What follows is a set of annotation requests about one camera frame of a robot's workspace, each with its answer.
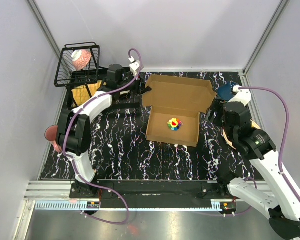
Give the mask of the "brown cardboard box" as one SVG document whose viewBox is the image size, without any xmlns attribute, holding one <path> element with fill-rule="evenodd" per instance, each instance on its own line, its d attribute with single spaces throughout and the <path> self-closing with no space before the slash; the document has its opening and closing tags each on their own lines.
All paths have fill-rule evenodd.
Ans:
<svg viewBox="0 0 300 240">
<path fill-rule="evenodd" d="M 209 80 L 152 74 L 145 85 L 142 105 L 150 107 L 146 139 L 152 142 L 196 147 L 199 142 L 201 114 L 217 96 Z M 183 125 L 177 131 L 167 122 L 177 118 Z"/>
</svg>

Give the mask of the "colourful flower toy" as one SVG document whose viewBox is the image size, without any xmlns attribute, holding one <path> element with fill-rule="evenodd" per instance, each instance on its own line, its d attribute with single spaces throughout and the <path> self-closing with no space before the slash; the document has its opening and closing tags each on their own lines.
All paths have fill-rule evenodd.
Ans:
<svg viewBox="0 0 300 240">
<path fill-rule="evenodd" d="M 182 125 L 183 125 L 182 121 L 180 121 L 178 118 L 171 118 L 167 122 L 167 127 L 171 131 L 178 131 Z"/>
</svg>

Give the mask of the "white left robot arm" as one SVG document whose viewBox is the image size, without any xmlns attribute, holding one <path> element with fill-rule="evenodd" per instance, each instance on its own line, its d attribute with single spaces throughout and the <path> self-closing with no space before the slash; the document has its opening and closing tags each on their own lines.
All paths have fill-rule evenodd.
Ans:
<svg viewBox="0 0 300 240">
<path fill-rule="evenodd" d="M 130 87 L 139 77 L 143 66 L 139 60 L 129 65 L 134 71 L 133 79 L 125 86 L 110 91 L 97 91 L 94 96 L 81 106 L 61 111 L 55 142 L 68 158 L 75 172 L 75 179 L 82 183 L 80 192 L 87 198 L 98 193 L 98 186 L 92 182 L 95 171 L 89 157 L 91 145 L 91 122 L 112 105 L 112 95 Z"/>
</svg>

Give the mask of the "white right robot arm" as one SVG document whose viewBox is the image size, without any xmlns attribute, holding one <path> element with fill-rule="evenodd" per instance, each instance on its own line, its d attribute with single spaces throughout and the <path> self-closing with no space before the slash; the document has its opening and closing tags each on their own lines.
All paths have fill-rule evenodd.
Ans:
<svg viewBox="0 0 300 240">
<path fill-rule="evenodd" d="M 238 101 L 216 98 L 205 119 L 222 128 L 227 144 L 257 169 L 272 192 L 262 192 L 234 172 L 220 171 L 218 195 L 245 201 L 282 239 L 300 238 L 300 188 L 279 162 L 280 153 L 270 136 L 252 120 L 249 108 Z"/>
</svg>

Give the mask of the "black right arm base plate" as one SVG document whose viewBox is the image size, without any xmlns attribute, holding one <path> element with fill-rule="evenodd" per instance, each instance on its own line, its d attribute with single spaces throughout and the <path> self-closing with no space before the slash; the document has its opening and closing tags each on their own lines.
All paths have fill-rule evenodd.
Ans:
<svg viewBox="0 0 300 240">
<path fill-rule="evenodd" d="M 230 179 L 221 179 L 216 181 L 203 181 L 200 183 L 200 189 L 195 195 L 198 199 L 242 199 L 246 200 L 248 191 L 242 186 L 232 184 L 231 181 L 239 179 L 239 184 L 244 181 L 241 177 Z"/>
</svg>

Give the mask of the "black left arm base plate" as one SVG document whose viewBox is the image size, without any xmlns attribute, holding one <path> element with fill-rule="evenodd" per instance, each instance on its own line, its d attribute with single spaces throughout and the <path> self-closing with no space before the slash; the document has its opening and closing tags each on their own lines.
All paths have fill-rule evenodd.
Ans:
<svg viewBox="0 0 300 240">
<path fill-rule="evenodd" d="M 121 194 L 128 196 L 164 196 L 185 195 L 196 197 L 206 193 L 208 187 L 204 181 L 192 180 L 93 180 L 91 184 L 77 180 L 70 184 L 69 197 L 71 199 L 114 199 Z"/>
</svg>

